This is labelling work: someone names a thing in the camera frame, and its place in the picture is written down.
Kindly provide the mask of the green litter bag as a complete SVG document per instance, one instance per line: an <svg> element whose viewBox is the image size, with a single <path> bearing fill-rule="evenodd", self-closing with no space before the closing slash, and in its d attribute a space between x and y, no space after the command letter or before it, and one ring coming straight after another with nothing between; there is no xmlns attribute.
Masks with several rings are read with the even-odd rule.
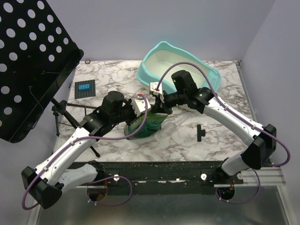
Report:
<svg viewBox="0 0 300 225"><path fill-rule="evenodd" d="M135 135L128 138L128 140L133 139L141 139L146 138L154 135L162 128L162 123L168 117L168 114L156 109L154 104L151 104L151 109L147 114L146 122L144 123L143 127L137 132ZM134 122L130 125L126 125L123 129L124 135L128 136L131 133L135 132L140 124L142 123L144 118L144 114L140 115Z"/></svg>

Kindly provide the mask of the clear plastic scoop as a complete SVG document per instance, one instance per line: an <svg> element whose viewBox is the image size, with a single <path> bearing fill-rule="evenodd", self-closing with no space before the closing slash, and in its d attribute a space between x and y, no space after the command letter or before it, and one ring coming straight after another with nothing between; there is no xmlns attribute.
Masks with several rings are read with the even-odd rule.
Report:
<svg viewBox="0 0 300 225"><path fill-rule="evenodd" d="M160 131L155 134L155 139L157 141L161 141L172 136L179 126L188 118L188 115L182 116L180 119L176 120L175 122L169 122L165 124Z"/></svg>

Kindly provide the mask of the black bag clip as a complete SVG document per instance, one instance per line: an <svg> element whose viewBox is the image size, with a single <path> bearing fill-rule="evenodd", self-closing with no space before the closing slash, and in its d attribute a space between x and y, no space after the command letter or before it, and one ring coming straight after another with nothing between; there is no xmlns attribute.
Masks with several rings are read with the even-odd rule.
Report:
<svg viewBox="0 0 300 225"><path fill-rule="evenodd" d="M202 138L206 136L205 129L202 129L201 124L197 124L197 141L201 142Z"/></svg>

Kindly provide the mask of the teal white litter box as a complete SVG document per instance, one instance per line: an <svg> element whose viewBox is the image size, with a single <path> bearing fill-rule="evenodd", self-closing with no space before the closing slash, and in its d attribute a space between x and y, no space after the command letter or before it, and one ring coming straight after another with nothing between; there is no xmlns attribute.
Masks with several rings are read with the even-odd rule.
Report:
<svg viewBox="0 0 300 225"><path fill-rule="evenodd" d="M198 88L213 88L214 91L217 92L221 84L220 73L191 53L177 48L166 41L159 42L147 53L136 72L137 79L146 90L149 90L149 84L151 82L159 82L166 70L179 62L195 64L205 73L208 81L205 80L201 71L197 68L187 64L180 64L166 73L166 76L159 86L163 91L166 91L167 94L176 92L171 75L177 71L186 70L191 74Z"/></svg>

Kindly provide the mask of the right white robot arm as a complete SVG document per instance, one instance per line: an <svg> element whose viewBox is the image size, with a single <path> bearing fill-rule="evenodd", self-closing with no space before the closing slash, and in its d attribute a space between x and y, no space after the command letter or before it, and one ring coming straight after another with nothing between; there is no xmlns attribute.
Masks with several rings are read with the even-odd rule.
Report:
<svg viewBox="0 0 300 225"><path fill-rule="evenodd" d="M158 109L170 113L175 106L187 105L217 120L247 145L244 151L226 158L217 167L209 177L212 182L225 184L238 172L249 168L259 170L264 166L276 149L276 142L270 137L277 134L273 125L263 126L253 122L225 104L220 98L215 97L211 89L198 88L191 74L186 70L175 72L171 78L177 90L174 93L166 93L157 82L149 85L149 92L155 97L155 105Z"/></svg>

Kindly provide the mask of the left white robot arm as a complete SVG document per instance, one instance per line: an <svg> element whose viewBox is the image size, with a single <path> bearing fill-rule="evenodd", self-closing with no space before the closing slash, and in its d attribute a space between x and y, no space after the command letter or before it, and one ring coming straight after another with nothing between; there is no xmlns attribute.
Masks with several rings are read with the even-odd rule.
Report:
<svg viewBox="0 0 300 225"><path fill-rule="evenodd" d="M101 106L87 114L68 141L44 162L35 168L26 167L22 173L25 193L22 208L31 210L38 205L43 209L52 207L70 189L82 184L99 185L109 179L102 165L97 161L87 162L84 166L67 171L74 161L99 140L118 141L131 137L106 137L106 134L120 123L131 124L140 117L146 118L150 103L143 94L134 100L126 100L118 91L110 91Z"/></svg>

